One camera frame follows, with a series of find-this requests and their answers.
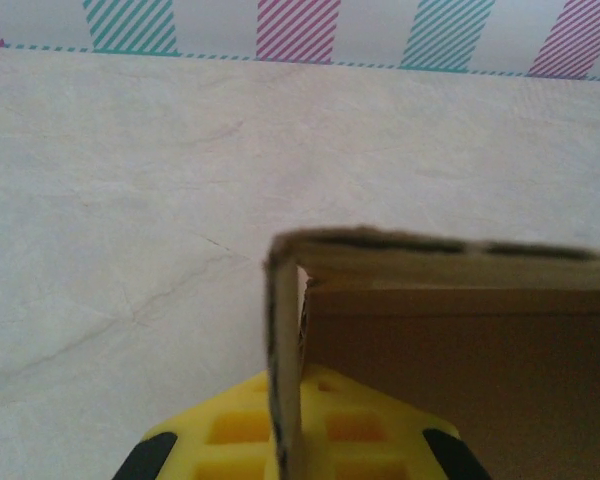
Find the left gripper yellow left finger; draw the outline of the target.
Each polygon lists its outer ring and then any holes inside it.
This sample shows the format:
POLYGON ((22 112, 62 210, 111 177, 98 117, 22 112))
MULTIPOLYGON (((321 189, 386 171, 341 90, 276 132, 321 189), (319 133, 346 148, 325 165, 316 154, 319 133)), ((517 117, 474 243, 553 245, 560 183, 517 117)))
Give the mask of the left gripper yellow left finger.
POLYGON ((279 480, 267 374, 149 429, 112 480, 279 480))

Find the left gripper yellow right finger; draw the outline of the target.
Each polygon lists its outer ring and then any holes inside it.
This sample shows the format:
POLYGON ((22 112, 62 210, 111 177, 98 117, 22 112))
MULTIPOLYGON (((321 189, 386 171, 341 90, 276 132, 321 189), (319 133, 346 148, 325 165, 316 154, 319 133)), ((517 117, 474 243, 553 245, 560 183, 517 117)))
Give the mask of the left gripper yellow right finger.
POLYGON ((302 480, 490 480, 436 415, 319 365, 300 393, 302 480))

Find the brown cardboard box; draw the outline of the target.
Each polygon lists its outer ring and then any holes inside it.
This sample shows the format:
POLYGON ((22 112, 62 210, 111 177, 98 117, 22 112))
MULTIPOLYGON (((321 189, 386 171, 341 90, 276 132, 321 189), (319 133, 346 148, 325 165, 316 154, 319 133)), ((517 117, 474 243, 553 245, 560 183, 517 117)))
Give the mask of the brown cardboard box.
POLYGON ((309 365, 448 421, 490 480, 600 480, 600 250, 291 231, 264 325, 280 480, 303 477, 309 365))

